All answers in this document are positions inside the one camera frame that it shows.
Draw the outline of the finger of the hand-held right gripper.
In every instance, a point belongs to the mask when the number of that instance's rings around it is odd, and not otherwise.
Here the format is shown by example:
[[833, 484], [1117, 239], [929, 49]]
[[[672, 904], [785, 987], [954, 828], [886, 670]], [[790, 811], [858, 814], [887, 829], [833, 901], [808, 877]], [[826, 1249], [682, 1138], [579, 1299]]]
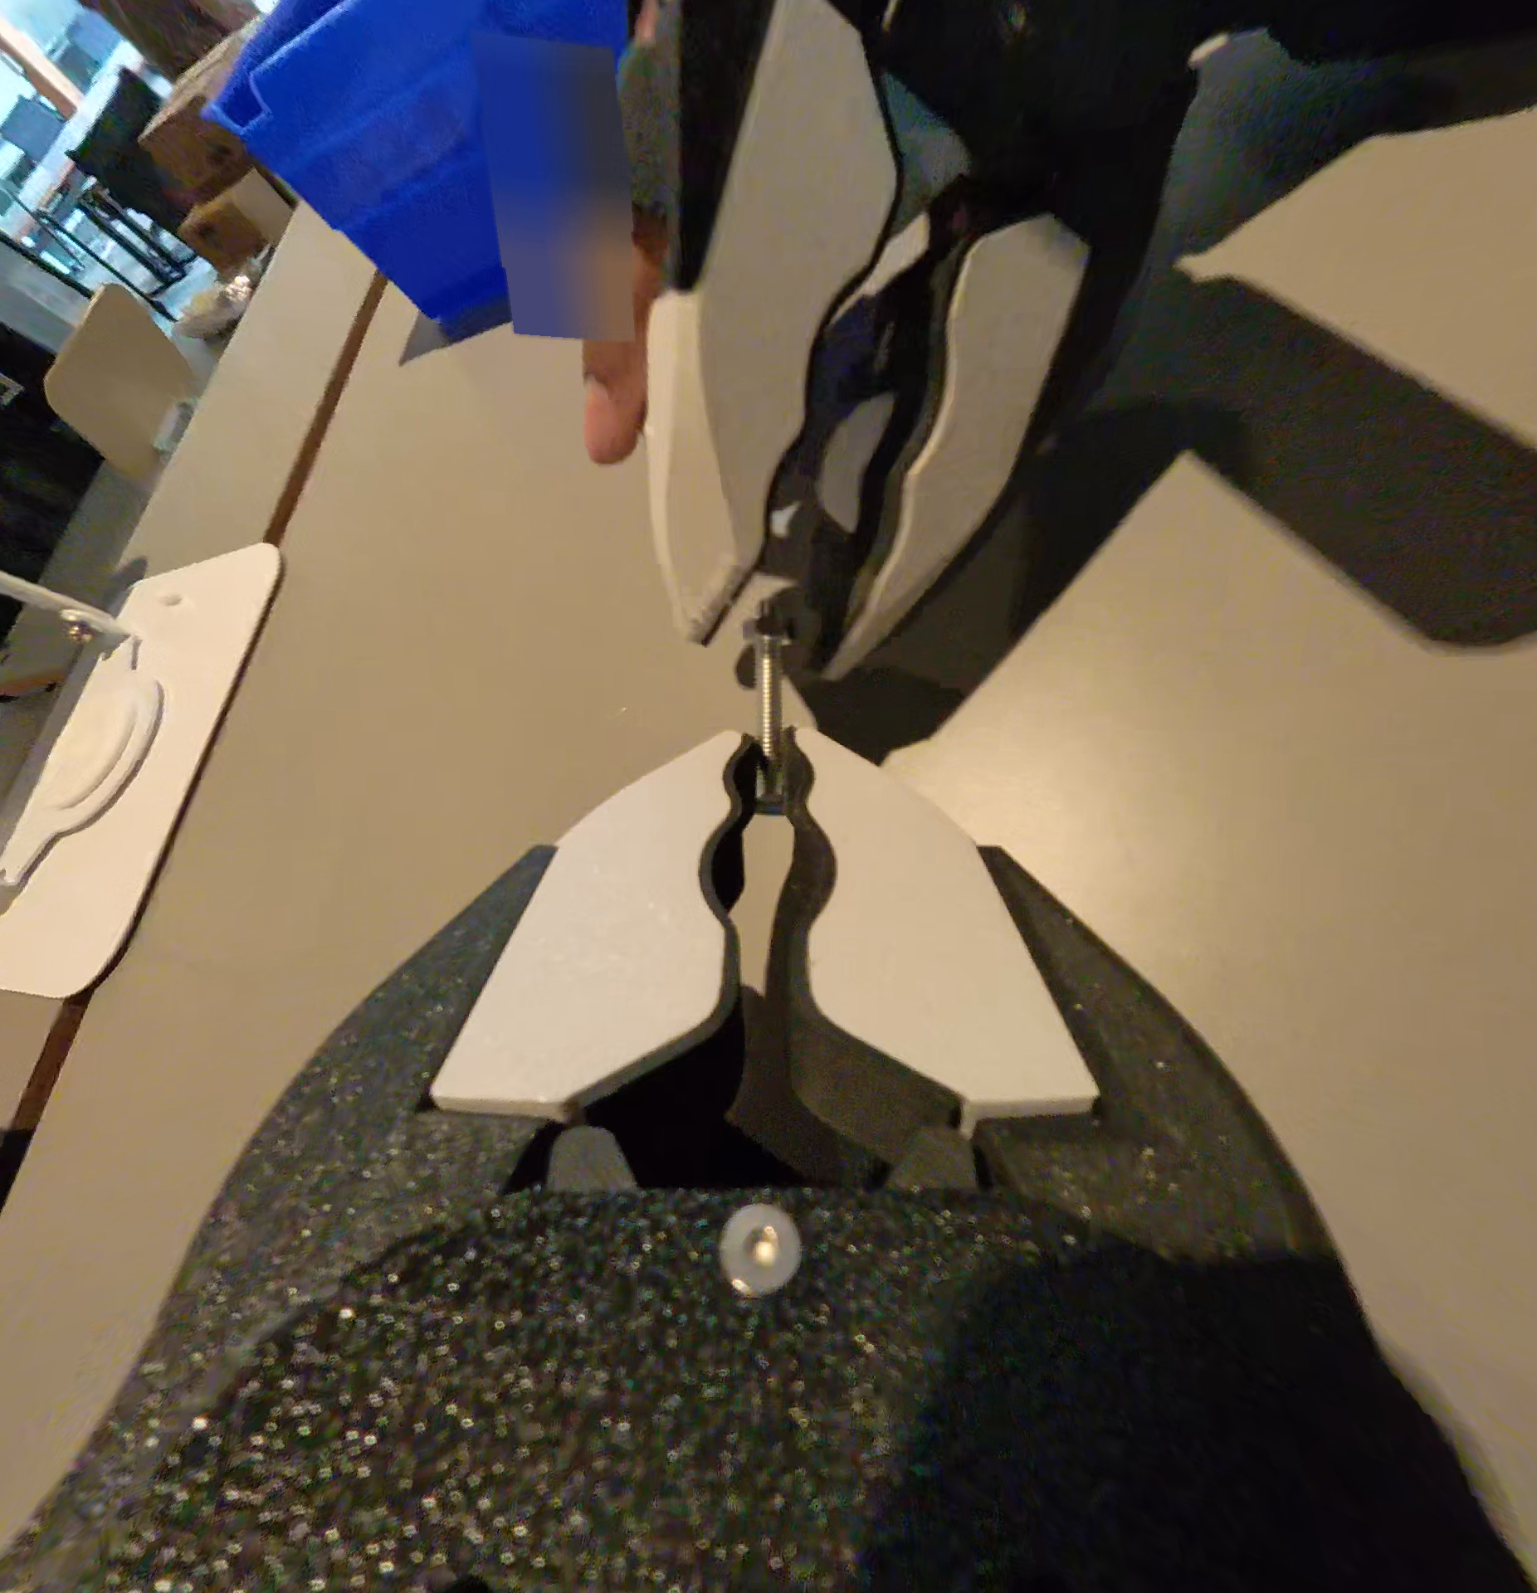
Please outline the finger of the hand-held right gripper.
[[1088, 248], [1062, 224], [1005, 224], [951, 258], [916, 426], [883, 476], [876, 536], [836, 645], [838, 682], [912, 612], [1009, 484], [1068, 326]]
[[713, 220], [652, 308], [647, 484], [678, 633], [708, 643], [765, 550], [813, 350], [878, 253], [897, 189], [881, 92], [833, 3], [768, 3]]

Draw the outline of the group of black chairs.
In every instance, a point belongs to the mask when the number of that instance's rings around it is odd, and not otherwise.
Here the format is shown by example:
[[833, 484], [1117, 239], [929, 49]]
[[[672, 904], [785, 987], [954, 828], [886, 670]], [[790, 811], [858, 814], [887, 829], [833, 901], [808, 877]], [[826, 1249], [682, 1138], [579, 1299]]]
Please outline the group of black chairs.
[[131, 68], [109, 79], [77, 134], [48, 101], [16, 99], [0, 122], [0, 152], [14, 156], [0, 170], [0, 225], [73, 285], [111, 280], [160, 310], [195, 263], [180, 239], [195, 200], [141, 142], [164, 96]]

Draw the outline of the person's right hand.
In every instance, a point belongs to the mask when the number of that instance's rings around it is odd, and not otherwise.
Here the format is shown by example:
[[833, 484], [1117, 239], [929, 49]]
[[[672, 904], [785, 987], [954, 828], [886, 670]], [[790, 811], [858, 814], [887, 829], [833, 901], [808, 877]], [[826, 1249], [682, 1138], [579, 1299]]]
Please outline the person's right hand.
[[580, 343], [582, 446], [599, 468], [619, 466], [639, 446], [647, 414], [650, 315], [667, 288], [668, 245], [665, 220], [637, 209], [630, 229], [632, 335]]

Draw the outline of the person's right forearm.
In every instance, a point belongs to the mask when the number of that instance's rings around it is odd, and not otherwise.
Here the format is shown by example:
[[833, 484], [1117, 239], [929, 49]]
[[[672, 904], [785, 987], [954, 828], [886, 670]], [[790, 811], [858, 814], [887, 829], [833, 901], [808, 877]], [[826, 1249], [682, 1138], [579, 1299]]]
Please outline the person's right forearm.
[[1203, 34], [1261, 31], [1307, 68], [1374, 66], [1407, 96], [1404, 129], [1537, 107], [1537, 1], [1203, 3]]

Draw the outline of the brown cardboard box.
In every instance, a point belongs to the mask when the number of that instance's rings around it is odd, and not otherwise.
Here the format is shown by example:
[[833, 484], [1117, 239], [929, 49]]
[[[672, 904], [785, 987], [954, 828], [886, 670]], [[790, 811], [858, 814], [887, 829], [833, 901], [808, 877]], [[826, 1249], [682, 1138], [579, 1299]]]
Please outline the brown cardboard box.
[[248, 169], [215, 195], [192, 205], [177, 239], [220, 275], [245, 268], [265, 248], [280, 244], [295, 212], [295, 199], [263, 169]]
[[217, 197], [255, 167], [242, 141], [205, 114], [225, 86], [225, 66], [185, 73], [137, 137], [137, 147], [159, 172], [167, 192], [189, 207]]

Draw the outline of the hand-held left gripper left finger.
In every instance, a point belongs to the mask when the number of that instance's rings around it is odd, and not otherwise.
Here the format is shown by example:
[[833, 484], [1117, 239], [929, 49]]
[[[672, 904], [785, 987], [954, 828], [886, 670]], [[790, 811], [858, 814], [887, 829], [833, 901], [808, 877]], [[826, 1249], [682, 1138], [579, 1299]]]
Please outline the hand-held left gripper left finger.
[[718, 1186], [745, 1075], [751, 741], [725, 730], [551, 848], [429, 1081], [443, 1113], [607, 1133], [637, 1184]]

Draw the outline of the white base board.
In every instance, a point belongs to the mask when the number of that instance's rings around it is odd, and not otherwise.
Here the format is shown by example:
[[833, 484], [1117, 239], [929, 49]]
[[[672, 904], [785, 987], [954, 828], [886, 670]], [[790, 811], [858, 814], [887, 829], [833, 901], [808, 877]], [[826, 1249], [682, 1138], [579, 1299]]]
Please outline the white base board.
[[[116, 960], [272, 607], [280, 569], [277, 547], [252, 544], [134, 580], [116, 607], [99, 607], [141, 635], [139, 665], [164, 692], [159, 728], [116, 799], [61, 838], [14, 894], [0, 897], [0, 992], [68, 999]], [[49, 615], [73, 652], [56, 682], [0, 692], [0, 808], [79, 653], [54, 614], [21, 607]]]

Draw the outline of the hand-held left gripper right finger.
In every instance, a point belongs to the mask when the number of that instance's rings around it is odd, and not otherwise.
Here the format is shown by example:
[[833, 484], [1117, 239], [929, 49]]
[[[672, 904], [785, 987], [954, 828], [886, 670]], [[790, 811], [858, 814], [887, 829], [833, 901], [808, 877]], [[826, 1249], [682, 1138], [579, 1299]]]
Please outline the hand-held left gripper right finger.
[[1067, 1120], [1100, 1088], [974, 843], [884, 768], [786, 735], [783, 1067], [841, 1145], [896, 1164], [926, 1130]]

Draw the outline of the silver bolt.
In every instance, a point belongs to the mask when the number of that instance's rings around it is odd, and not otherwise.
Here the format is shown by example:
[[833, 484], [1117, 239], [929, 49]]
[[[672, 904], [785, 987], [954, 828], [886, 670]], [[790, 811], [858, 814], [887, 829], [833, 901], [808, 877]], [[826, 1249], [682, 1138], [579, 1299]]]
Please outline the silver bolt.
[[781, 637], [758, 633], [751, 638], [756, 690], [756, 745], [760, 771], [755, 806], [758, 814], [783, 813], [786, 784], [786, 723], [785, 723], [785, 642]]

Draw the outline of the blue plastic bin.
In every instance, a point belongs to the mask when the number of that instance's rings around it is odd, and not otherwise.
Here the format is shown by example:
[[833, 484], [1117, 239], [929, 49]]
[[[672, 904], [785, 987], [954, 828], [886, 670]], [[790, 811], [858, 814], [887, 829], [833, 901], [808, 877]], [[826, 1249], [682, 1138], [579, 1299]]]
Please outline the blue plastic bin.
[[209, 117], [461, 340], [634, 335], [619, 1], [287, 1]]

